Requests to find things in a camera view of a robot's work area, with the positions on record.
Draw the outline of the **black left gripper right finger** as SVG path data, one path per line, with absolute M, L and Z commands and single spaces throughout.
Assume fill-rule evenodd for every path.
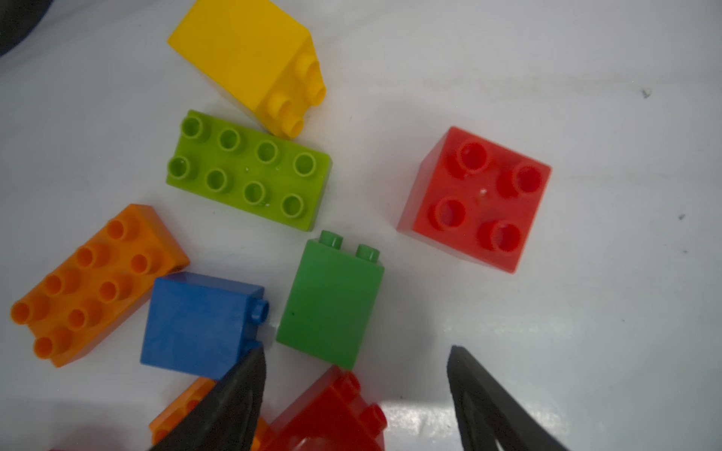
M 453 346 L 447 378 L 465 450 L 563 450 L 464 347 Z

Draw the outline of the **small red lego brick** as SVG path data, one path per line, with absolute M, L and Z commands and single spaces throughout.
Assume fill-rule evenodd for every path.
M 331 366 L 270 425 L 262 450 L 385 450 L 387 418 L 353 372 Z

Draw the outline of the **orange lego plate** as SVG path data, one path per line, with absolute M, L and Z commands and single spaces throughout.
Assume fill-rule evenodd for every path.
M 89 353 L 143 304 L 154 281 L 188 255 L 151 206 L 131 204 L 15 302 L 33 351 L 57 368 Z

